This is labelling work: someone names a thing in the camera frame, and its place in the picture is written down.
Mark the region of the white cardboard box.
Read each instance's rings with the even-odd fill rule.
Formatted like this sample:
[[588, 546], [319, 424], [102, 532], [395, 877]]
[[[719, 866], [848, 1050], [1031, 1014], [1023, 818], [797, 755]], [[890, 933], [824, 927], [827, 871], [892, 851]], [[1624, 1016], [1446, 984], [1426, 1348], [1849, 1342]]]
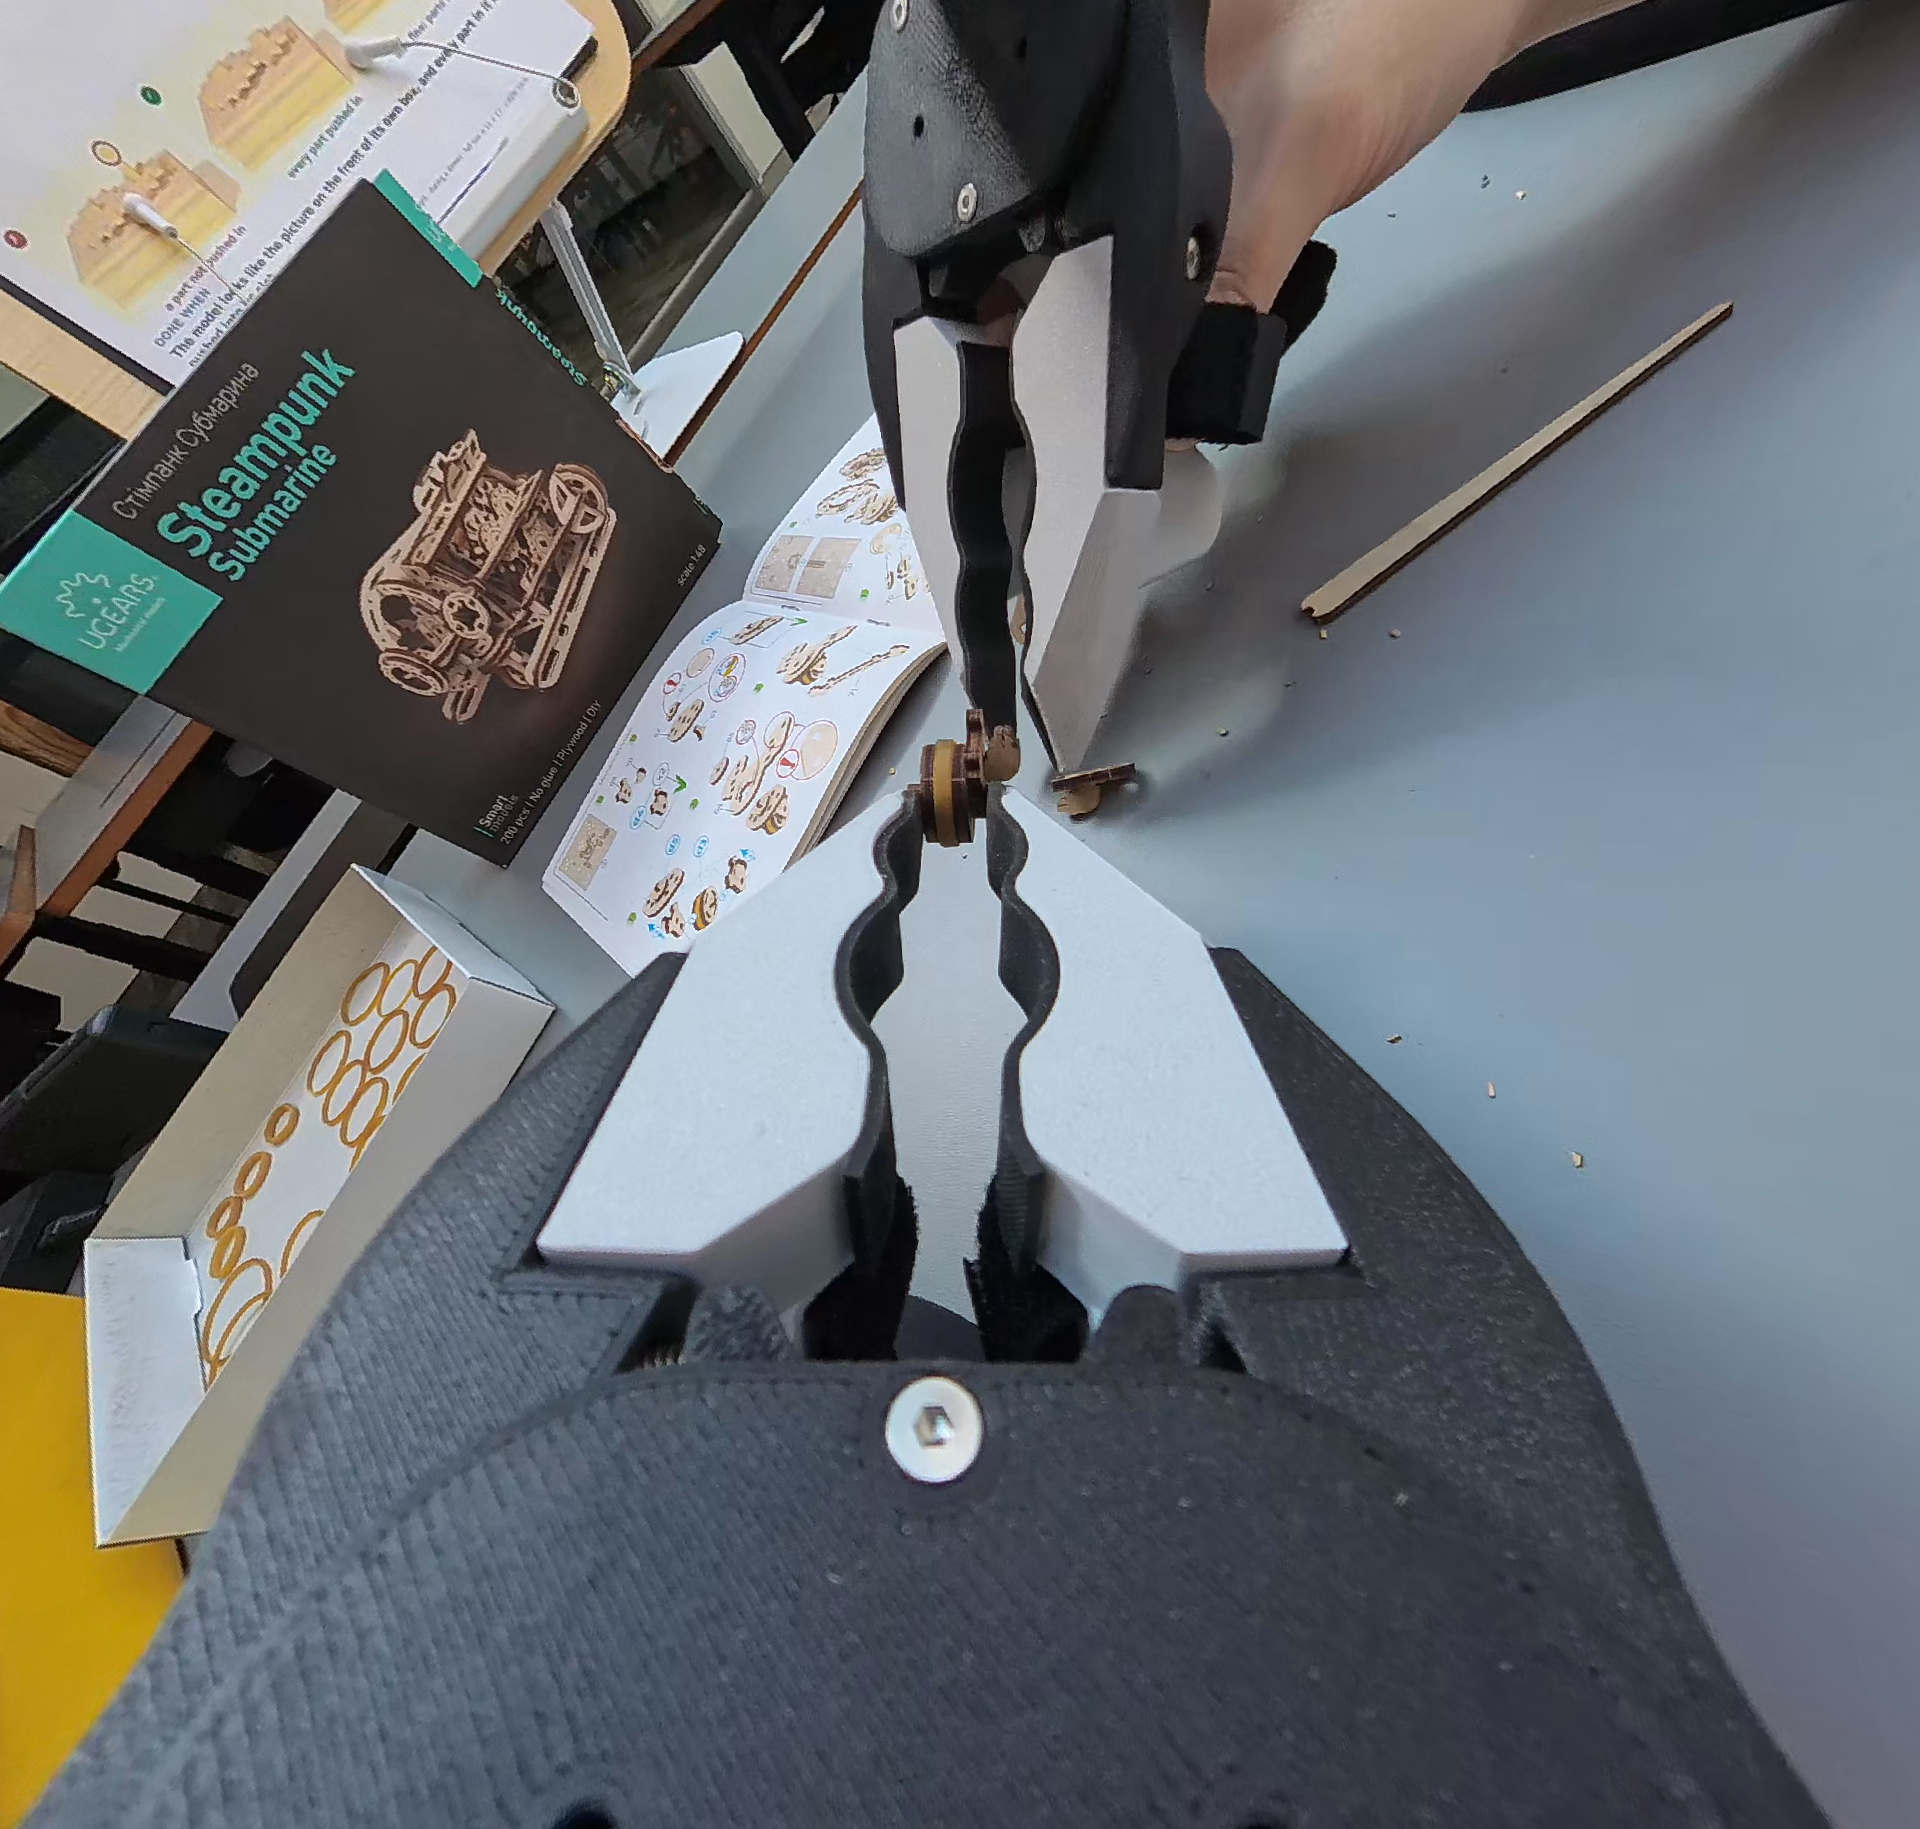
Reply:
[[420, 890], [344, 876], [85, 1243], [100, 1546], [211, 1526], [347, 1270], [552, 1010]]

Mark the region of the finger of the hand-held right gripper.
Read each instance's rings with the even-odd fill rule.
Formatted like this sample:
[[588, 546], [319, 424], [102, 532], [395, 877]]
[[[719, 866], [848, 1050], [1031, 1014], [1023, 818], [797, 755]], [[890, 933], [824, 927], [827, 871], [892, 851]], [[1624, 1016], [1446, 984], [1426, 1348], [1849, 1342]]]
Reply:
[[1026, 642], [1020, 679], [1057, 768], [1086, 761], [1139, 639], [1152, 584], [1201, 560], [1221, 526], [1221, 484], [1199, 450], [1166, 457], [1152, 487], [1106, 469], [1113, 237], [1055, 257], [1011, 341], [1015, 404], [1035, 469], [1020, 548]]
[[918, 317], [893, 331], [892, 451], [932, 605], [991, 750], [1017, 750], [1020, 659], [1006, 465], [1020, 447], [1009, 319]]

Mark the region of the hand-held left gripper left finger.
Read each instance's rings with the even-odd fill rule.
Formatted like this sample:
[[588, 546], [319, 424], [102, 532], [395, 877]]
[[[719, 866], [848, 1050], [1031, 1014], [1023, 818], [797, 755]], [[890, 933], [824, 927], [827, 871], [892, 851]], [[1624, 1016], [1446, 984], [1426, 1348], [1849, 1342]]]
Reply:
[[559, 1265], [747, 1285], [805, 1356], [893, 1359], [918, 1252], [880, 1007], [920, 797], [875, 803], [692, 950], [539, 1235]]

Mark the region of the small wooden gear assembly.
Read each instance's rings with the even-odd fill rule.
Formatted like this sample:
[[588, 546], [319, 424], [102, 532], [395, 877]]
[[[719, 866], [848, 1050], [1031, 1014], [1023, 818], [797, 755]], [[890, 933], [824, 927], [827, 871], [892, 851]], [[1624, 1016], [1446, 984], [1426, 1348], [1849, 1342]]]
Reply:
[[964, 738], [931, 740], [922, 750], [918, 797], [927, 842], [943, 848], [972, 842], [991, 808], [991, 788], [1011, 781], [1019, 767], [1019, 727], [991, 724], [968, 706]]

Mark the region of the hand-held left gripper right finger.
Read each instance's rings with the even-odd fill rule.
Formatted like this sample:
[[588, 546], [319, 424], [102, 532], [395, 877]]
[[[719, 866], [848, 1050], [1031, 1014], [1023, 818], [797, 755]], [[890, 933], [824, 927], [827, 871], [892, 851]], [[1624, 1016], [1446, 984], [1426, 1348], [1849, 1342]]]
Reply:
[[1346, 1235], [1205, 938], [995, 790], [1000, 976], [1020, 1005], [973, 1310], [991, 1359], [1070, 1362], [1131, 1286], [1334, 1265]]

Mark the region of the black equipment case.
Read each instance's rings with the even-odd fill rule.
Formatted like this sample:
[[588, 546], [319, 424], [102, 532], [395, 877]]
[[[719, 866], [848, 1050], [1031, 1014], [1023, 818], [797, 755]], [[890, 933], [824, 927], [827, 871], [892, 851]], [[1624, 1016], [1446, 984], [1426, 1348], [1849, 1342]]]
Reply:
[[196, 1084], [222, 1037], [150, 1009], [100, 1010], [2, 1105], [2, 1282], [62, 1294], [116, 1175]]

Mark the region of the open instruction booklet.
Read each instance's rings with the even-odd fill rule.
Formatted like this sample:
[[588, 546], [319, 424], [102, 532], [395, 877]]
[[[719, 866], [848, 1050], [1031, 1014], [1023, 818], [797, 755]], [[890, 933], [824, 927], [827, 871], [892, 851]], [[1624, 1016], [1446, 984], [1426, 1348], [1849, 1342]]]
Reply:
[[688, 946], [825, 832], [943, 650], [869, 417], [772, 532], [743, 592], [660, 661], [542, 889], [630, 974]]

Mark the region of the black model kit box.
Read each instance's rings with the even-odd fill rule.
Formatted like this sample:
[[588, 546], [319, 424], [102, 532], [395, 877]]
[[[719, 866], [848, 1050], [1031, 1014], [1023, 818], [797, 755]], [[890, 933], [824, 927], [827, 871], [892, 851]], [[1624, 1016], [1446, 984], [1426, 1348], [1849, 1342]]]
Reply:
[[719, 518], [397, 179], [4, 577], [4, 630], [509, 865]]

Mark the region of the white metal stand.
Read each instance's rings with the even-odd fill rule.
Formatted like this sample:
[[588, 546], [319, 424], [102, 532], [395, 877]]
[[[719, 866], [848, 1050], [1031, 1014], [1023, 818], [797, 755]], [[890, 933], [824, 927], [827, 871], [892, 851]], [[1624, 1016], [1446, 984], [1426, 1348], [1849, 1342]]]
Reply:
[[656, 356], [635, 368], [562, 200], [540, 210], [540, 228], [586, 317], [600, 361], [603, 397], [662, 465], [673, 465], [679, 445], [692, 434], [700, 410], [721, 392], [732, 366], [741, 360], [747, 337], [739, 331], [726, 331], [688, 348]]

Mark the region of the thin plywood strip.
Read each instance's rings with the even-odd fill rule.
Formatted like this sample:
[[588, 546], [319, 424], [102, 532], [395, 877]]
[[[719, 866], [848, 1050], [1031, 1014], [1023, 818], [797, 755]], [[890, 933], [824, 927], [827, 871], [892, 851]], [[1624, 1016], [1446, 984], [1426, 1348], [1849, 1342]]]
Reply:
[[1529, 469], [1576, 438], [1587, 425], [1594, 424], [1607, 409], [1636, 392], [1643, 381], [1667, 368], [1670, 361], [1690, 353], [1702, 337], [1731, 319], [1736, 301], [1718, 301], [1687, 328], [1666, 337], [1653, 351], [1639, 356], [1622, 372], [1605, 381], [1601, 388], [1585, 395], [1562, 415], [1527, 437], [1525, 443], [1500, 453], [1487, 469], [1480, 470], [1450, 496], [1439, 498], [1420, 516], [1395, 529], [1381, 546], [1353, 560], [1346, 570], [1331, 576], [1318, 588], [1305, 596], [1301, 610], [1315, 623], [1327, 623], [1350, 610], [1361, 598], [1381, 588], [1397, 570], [1416, 558], [1427, 546], [1439, 543], [1456, 526], [1467, 522], [1480, 510], [1489, 506], [1506, 486], [1517, 482]]

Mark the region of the person's right hand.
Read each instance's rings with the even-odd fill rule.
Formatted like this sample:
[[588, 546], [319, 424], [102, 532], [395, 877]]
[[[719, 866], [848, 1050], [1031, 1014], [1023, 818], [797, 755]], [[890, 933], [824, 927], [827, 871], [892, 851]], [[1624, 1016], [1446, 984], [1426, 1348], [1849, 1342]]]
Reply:
[[1320, 224], [1390, 179], [1514, 47], [1530, 0], [1213, 0], [1230, 128], [1212, 297], [1266, 309]]

